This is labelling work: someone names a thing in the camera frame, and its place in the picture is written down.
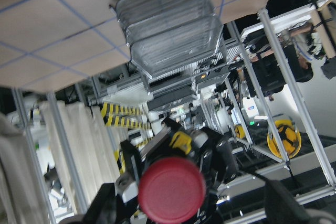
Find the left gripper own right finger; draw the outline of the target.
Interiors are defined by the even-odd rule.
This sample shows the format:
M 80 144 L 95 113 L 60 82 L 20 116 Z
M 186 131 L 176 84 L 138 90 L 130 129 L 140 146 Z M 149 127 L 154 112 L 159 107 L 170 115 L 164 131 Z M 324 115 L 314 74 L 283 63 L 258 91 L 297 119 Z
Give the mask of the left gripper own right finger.
M 264 209 L 269 223 L 315 223 L 280 181 L 265 181 Z

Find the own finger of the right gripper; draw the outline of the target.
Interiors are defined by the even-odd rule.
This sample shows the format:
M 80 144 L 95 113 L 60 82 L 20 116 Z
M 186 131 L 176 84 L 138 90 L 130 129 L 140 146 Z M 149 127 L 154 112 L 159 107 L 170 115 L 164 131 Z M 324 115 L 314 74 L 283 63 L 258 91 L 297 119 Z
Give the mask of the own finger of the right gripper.
M 238 164 L 232 154 L 230 134 L 219 134 L 218 132 L 207 132 L 208 140 L 212 150 L 210 164 L 210 176 L 207 181 L 207 188 L 217 190 L 220 184 L 227 184 L 237 177 Z
M 118 196 L 123 203 L 127 203 L 138 195 L 138 185 L 143 173 L 143 162 L 140 151 L 128 140 L 121 142 L 125 171 L 116 180 L 115 186 Z

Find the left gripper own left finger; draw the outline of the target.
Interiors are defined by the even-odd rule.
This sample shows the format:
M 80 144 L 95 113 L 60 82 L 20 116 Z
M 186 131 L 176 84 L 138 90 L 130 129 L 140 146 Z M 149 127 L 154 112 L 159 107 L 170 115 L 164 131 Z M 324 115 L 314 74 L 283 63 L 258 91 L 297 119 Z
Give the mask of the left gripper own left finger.
M 82 223 L 115 223 L 117 217 L 117 198 L 114 183 L 101 185 Z

